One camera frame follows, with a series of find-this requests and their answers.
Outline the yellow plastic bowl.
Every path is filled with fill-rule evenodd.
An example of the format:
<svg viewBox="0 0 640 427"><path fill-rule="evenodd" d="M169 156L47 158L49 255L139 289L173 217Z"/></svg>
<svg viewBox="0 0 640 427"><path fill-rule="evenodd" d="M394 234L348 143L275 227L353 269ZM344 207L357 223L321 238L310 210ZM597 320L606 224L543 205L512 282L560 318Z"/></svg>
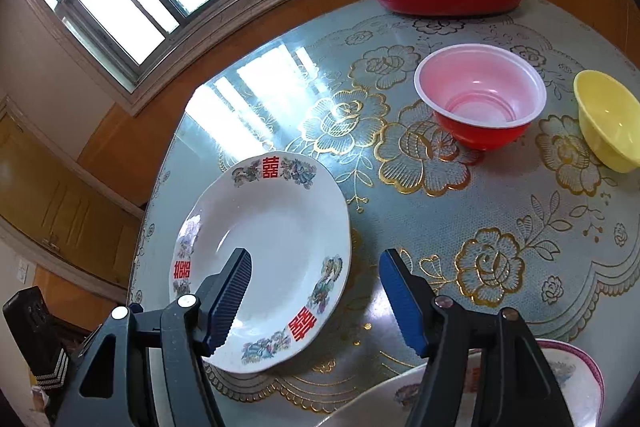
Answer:
<svg viewBox="0 0 640 427"><path fill-rule="evenodd" d="M606 167L639 167L639 101L615 78L586 69L574 78L578 124L590 150Z"/></svg>

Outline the white plate pink floral rim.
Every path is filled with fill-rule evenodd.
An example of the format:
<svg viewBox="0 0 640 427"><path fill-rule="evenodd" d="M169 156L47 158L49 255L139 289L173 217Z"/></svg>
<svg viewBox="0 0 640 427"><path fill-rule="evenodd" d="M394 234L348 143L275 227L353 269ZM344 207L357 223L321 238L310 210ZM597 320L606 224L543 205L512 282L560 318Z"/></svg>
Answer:
<svg viewBox="0 0 640 427"><path fill-rule="evenodd" d="M571 343L551 339L539 339L538 343L558 381L574 425L599 425L605 400L600 367L587 352Z"/></svg>

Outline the wooden door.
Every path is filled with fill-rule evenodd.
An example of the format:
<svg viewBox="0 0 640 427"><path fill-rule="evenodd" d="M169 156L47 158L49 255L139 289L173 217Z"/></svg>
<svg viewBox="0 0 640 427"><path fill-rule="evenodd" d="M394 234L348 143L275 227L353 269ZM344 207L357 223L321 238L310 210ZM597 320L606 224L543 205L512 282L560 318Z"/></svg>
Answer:
<svg viewBox="0 0 640 427"><path fill-rule="evenodd" d="M1 99L1 239L90 293L123 303L143 212Z"/></svg>

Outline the red plastic bowl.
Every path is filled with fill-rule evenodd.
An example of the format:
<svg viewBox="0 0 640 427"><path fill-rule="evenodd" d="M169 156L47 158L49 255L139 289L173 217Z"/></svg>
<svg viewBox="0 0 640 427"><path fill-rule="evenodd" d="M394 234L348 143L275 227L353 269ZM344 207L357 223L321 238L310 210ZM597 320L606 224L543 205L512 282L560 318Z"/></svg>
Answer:
<svg viewBox="0 0 640 427"><path fill-rule="evenodd" d="M437 124L473 150L498 150L521 136L547 103L544 80L516 54L480 43L425 57L414 87Z"/></svg>

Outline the white plate red characters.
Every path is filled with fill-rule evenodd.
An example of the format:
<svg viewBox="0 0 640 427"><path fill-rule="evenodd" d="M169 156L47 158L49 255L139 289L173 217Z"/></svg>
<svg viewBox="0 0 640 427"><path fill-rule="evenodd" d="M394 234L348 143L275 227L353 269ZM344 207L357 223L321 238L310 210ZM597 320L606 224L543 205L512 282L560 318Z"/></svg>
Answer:
<svg viewBox="0 0 640 427"><path fill-rule="evenodd" d="M271 152L226 171L181 225L170 297L195 291L236 248L252 257L250 283L226 342L206 360L228 373L258 373L308 347L346 287L349 217L329 170L310 157Z"/></svg>
<svg viewBox="0 0 640 427"><path fill-rule="evenodd" d="M323 426L405 426L414 407L424 402L436 417L456 403L459 364L448 355L424 363L379 384L322 421ZM572 419L562 391L540 346L519 341L499 355L494 348L474 349L466 362L457 424L561 426Z"/></svg>

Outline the floral lace table cover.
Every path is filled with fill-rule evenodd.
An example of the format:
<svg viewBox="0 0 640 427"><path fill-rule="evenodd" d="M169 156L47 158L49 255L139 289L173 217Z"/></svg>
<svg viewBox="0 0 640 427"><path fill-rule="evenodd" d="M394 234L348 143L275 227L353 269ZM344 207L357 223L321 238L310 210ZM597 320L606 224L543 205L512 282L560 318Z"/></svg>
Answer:
<svg viewBox="0 0 640 427"><path fill-rule="evenodd" d="M541 116L507 146L480 153L437 124L413 87L424 57L460 43L498 46L541 75ZM395 247L438 293L471 309L521 311L533 332L587 351L604 376L602 421L639 373L639 177L606 168L582 139L573 80L597 69L639 87L634 63L544 0L479 20L415 20L364 0L275 38L198 87L146 210L129 283L148 309L195 280L189 213L236 164L285 150L333 176L352 253L299 209L292 251L256 263L267 310L288 306L208 377L233 425L310 425L416 364L378 281Z"/></svg>

